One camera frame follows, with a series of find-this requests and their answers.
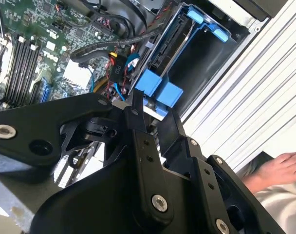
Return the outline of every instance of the bolt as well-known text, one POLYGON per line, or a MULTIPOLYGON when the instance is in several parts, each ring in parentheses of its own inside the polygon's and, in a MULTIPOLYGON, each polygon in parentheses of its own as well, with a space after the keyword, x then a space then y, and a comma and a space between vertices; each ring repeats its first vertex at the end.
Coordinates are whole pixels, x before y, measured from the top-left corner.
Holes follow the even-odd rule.
POLYGON ((100 104, 104 105, 104 106, 107 106, 106 101, 104 101, 104 100, 102 100, 102 99, 98 100, 98 102, 99 102, 100 104))
POLYGON ((5 124, 0 124, 0 139, 11 139, 14 136, 16 136, 16 130, 15 128, 5 125, 5 124))
POLYGON ((154 195, 151 199, 152 205, 160 212, 167 211, 167 201, 161 195, 154 195))
POLYGON ((216 161, 218 162, 218 164, 222 164, 222 160, 219 157, 216 157, 216 161))
POLYGON ((197 142, 194 139, 190 139, 191 144, 193 144, 194 146, 197 146, 197 142))
POLYGON ((230 230, 229 230, 227 224, 225 224, 225 222, 222 221, 221 219, 216 220, 216 226, 217 226, 218 230, 221 231, 222 234, 230 234, 230 230))
POLYGON ((132 109, 132 113, 134 114, 134 115, 138 115, 138 112, 136 111, 136 110, 134 110, 134 109, 132 109))

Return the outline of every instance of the motherboard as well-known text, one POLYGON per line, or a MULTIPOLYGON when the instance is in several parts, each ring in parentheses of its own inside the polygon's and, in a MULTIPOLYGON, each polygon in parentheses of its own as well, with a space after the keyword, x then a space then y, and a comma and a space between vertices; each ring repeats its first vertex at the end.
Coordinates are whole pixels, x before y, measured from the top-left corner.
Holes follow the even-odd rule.
POLYGON ((70 54, 118 36, 106 21, 91 24, 70 7, 61 16, 56 4, 56 0, 0 0, 0 110, 87 93, 91 77, 97 82, 105 75, 108 59, 91 59, 82 68, 70 54), (65 18, 81 26, 70 26, 65 18))

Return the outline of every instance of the green circuit board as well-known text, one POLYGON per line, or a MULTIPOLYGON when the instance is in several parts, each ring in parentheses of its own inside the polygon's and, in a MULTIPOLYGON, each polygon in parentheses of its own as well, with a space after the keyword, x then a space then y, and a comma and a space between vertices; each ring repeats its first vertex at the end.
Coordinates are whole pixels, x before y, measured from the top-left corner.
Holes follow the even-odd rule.
MULTIPOLYGON (((84 28, 69 26, 56 10, 56 0, 0 0, 0 12, 4 31, 10 36, 19 35, 40 48, 37 60, 36 76, 43 76, 52 85, 53 92, 49 100, 74 96, 88 92, 68 83, 63 75, 70 61, 71 52, 99 41, 117 38, 108 29, 90 25, 84 28)), ((63 11, 63 15, 78 25, 89 20, 72 8, 63 11)), ((95 58, 89 62, 94 69, 95 80, 106 72, 105 58, 95 58)))

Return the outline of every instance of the white sleeve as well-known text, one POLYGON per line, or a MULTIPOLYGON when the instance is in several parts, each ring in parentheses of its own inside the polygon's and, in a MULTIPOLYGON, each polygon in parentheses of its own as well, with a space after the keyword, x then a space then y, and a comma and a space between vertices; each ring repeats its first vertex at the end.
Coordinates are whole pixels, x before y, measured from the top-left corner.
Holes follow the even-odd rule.
POLYGON ((269 187, 255 197, 286 234, 296 234, 296 183, 269 187))

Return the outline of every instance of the white wall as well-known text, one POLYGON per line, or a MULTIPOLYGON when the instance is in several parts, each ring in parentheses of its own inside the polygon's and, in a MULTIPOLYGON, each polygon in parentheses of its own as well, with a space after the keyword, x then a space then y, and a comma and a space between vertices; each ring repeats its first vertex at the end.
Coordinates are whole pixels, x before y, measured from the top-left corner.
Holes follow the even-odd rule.
POLYGON ((296 152, 296 124, 279 136, 270 139, 263 150, 272 157, 296 152))

